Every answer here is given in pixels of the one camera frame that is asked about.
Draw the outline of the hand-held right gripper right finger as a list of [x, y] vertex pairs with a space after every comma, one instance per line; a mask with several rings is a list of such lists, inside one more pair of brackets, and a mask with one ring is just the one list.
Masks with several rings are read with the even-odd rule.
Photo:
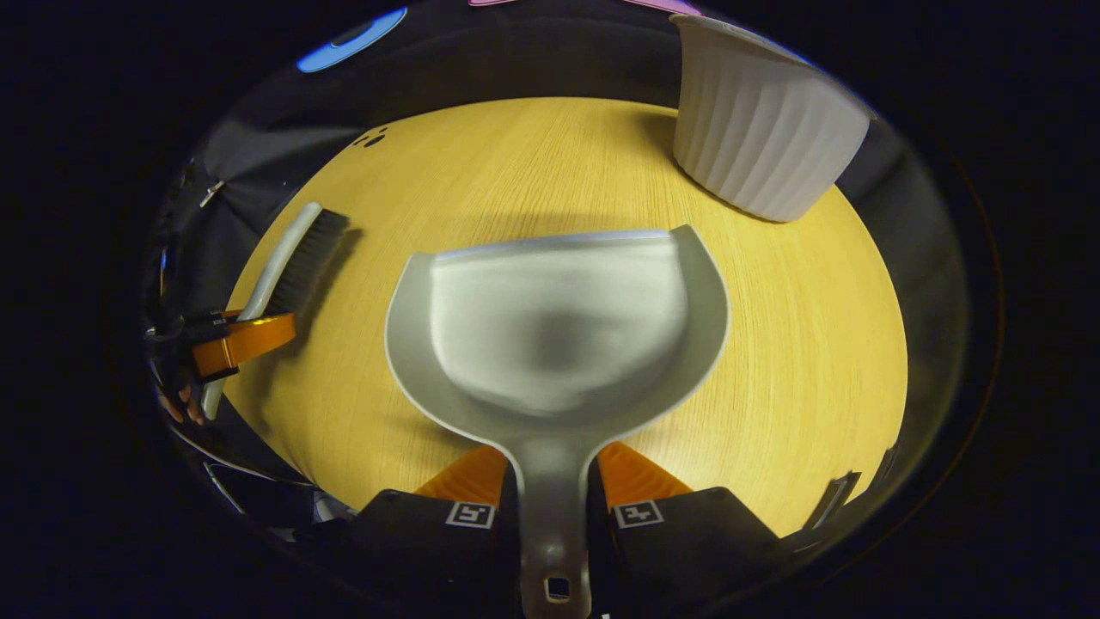
[[780, 538], [735, 494], [693, 490], [625, 444], [600, 450], [588, 483], [596, 611], [701, 611], [780, 561]]

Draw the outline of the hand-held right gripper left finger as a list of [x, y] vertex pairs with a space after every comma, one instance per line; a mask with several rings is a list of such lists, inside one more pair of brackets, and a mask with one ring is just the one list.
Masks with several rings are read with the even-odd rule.
[[343, 537], [358, 583], [410, 618], [520, 618], [516, 479], [475, 447], [417, 491], [381, 491]]

